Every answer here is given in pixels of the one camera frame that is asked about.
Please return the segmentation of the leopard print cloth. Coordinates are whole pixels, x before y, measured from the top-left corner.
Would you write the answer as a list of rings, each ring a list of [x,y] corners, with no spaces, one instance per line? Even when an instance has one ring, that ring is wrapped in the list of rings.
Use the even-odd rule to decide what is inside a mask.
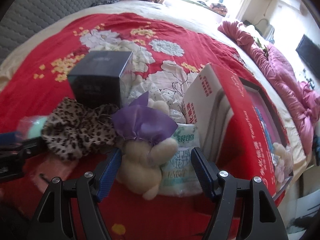
[[[116,142],[113,104],[88,108],[76,100],[64,98],[48,116],[41,137],[61,160],[74,161],[108,149]]]

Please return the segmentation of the wall mounted black television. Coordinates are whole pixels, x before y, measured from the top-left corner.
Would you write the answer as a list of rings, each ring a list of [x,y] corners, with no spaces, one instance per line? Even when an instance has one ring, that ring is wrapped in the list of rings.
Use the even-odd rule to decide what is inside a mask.
[[[320,77],[320,49],[310,38],[303,35],[296,52],[317,79]]]

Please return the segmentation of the dark blue square box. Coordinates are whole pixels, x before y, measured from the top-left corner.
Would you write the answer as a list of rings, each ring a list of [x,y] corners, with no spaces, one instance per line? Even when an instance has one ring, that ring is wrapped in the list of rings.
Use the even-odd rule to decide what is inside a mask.
[[[76,101],[88,108],[122,107],[133,83],[132,51],[90,51],[67,75]]]

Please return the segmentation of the red floral blanket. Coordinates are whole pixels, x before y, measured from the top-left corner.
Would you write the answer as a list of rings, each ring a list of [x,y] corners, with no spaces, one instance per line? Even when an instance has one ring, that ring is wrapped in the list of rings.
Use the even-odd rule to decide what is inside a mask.
[[[287,239],[274,105],[238,52],[134,13],[74,20],[1,92],[4,239]]]

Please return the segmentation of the pink and blue book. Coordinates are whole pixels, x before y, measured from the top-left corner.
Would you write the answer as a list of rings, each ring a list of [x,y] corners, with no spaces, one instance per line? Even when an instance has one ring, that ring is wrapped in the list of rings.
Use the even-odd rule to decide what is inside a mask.
[[[250,87],[246,87],[246,91],[248,92],[260,122],[263,125],[270,151],[273,153],[272,145],[274,142],[287,146],[287,140],[281,128],[280,119],[268,101],[266,95],[262,90],[256,90]]]

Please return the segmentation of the green white tissue packet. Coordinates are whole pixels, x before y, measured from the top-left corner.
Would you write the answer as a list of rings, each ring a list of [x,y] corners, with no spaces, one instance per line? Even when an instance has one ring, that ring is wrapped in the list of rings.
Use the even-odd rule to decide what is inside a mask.
[[[191,163],[191,150],[200,147],[197,127],[193,124],[178,124],[171,137],[177,141],[178,151],[161,166],[162,181],[158,194],[169,197],[190,197],[202,193]]]

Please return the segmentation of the clothes on windowsill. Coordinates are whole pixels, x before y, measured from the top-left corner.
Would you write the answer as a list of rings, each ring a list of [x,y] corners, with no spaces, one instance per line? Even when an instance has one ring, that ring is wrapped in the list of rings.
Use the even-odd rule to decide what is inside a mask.
[[[203,1],[198,1],[198,4],[202,5],[203,7],[205,7],[206,9],[209,9],[223,17],[225,17],[227,15],[227,7],[225,5],[223,5],[222,3],[209,3],[206,4]]]

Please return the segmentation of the bear plush pink dress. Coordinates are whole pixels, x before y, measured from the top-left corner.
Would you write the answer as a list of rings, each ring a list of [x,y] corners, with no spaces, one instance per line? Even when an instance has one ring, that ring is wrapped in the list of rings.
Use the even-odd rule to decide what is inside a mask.
[[[293,154],[289,145],[273,143],[274,176],[278,184],[282,184],[293,173]]]

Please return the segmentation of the pink quilted comforter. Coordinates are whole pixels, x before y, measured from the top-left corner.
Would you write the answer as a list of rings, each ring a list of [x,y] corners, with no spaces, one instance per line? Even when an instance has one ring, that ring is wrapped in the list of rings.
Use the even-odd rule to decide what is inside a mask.
[[[242,48],[258,66],[281,97],[295,123],[305,153],[310,154],[319,121],[319,94],[307,82],[296,79],[286,57],[254,27],[246,27],[239,21],[223,21],[218,30]]]

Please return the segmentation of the red tissue pack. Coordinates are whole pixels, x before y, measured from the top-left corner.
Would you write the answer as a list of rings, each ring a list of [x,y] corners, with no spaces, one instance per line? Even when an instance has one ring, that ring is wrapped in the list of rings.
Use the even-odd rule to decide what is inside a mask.
[[[259,176],[275,196],[276,179],[264,129],[236,74],[207,64],[186,90],[182,108],[187,123],[197,127],[208,161],[235,178]]]

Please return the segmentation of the bear plush purple hat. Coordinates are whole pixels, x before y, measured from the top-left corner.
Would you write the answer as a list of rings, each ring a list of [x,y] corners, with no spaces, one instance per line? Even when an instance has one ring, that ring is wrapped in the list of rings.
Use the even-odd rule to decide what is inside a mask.
[[[145,200],[157,196],[161,165],[178,151],[178,143],[172,137],[178,125],[169,113],[164,101],[154,101],[145,92],[112,115],[122,152],[117,181]]]

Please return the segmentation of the mint green tissue packet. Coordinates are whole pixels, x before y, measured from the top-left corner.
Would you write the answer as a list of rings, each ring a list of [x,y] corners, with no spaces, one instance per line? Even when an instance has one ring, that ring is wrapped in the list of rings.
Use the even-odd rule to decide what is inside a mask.
[[[34,139],[41,136],[41,131],[48,116],[36,115],[23,117],[17,125],[17,140]]]

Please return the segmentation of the grey quilted headboard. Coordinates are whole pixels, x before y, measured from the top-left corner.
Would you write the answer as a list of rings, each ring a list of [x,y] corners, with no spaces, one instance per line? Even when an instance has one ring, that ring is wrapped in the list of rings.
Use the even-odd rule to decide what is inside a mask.
[[[1,62],[36,33],[99,0],[12,0],[1,10]]]

